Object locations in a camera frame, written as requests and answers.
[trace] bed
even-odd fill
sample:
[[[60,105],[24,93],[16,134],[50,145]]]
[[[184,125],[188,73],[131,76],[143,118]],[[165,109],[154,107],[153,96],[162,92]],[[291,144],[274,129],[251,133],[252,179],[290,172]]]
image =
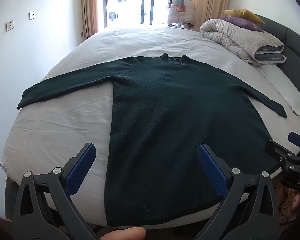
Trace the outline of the bed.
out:
[[[285,44],[283,54],[287,61],[280,68],[300,92],[300,36],[272,20],[261,18],[266,22],[262,28]],[[287,114],[284,121],[262,103],[249,98],[273,140],[298,154],[300,149],[289,143],[287,136],[291,131],[300,135],[300,115],[294,114],[257,67],[243,62],[223,46],[203,38],[201,33],[170,27],[107,28],[82,43],[44,79],[121,58],[160,57],[163,53],[170,57],[187,55],[190,59],[219,68],[281,104]],[[24,107],[7,139],[0,163],[3,170],[19,184],[26,171],[41,174],[50,172],[56,166],[62,167],[86,142],[93,143],[97,149],[97,159],[72,200],[87,222],[107,226],[104,190],[112,106],[113,85],[105,82]],[[271,177],[279,173],[280,170],[276,170]],[[47,200],[53,208],[49,196]],[[217,206],[214,204],[165,223],[142,225],[155,229],[194,223],[209,218]]]

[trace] human hand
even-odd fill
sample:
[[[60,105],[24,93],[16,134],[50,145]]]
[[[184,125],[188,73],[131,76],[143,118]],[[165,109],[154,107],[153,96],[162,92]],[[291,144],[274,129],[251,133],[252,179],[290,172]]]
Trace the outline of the human hand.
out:
[[[146,230],[142,227],[135,227],[112,231],[101,237],[101,240],[143,240],[145,237]]]

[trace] sweater sleeve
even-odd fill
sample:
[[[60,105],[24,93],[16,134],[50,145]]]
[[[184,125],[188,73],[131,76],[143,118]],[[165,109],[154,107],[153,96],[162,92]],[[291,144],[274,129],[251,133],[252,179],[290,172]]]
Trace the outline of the sweater sleeve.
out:
[[[18,109],[60,97],[79,89],[124,76],[136,62],[133,57],[105,62],[41,81],[25,90]]]
[[[248,96],[263,103],[265,106],[267,106],[271,110],[275,111],[278,115],[280,115],[284,118],[287,117],[287,114],[282,105],[280,105],[276,101],[273,101],[270,98],[266,97],[264,94],[262,94],[258,90],[254,89],[253,87],[249,86],[247,83],[243,82],[241,79],[239,79],[239,78],[237,78],[237,79],[239,80],[238,85],[239,85],[241,91],[243,91]]]

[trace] metal bolt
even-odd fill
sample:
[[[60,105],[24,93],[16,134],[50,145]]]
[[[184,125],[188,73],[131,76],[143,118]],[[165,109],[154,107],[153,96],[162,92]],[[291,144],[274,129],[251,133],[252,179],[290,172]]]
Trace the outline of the metal bolt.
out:
[[[53,169],[53,173],[54,174],[59,174],[61,172],[61,168],[60,167],[56,167]]]
[[[30,175],[31,175],[31,171],[27,171],[27,172],[25,173],[25,177],[26,177],[26,178],[30,177]]]
[[[262,176],[264,176],[265,178],[267,178],[267,177],[269,177],[269,173],[266,172],[266,171],[263,171],[263,172],[262,172]]]
[[[238,168],[233,168],[232,173],[238,175],[238,174],[240,174],[240,170]]]

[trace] power outlet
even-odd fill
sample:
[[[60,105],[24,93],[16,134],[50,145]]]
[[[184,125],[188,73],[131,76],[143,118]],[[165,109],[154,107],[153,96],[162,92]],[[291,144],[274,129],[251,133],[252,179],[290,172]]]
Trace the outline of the power outlet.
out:
[[[29,17],[30,17],[30,20],[34,19],[35,18],[35,12],[30,12]]]
[[[6,26],[7,26],[7,31],[13,29],[13,28],[14,28],[13,20],[7,22],[7,23],[6,23]]]

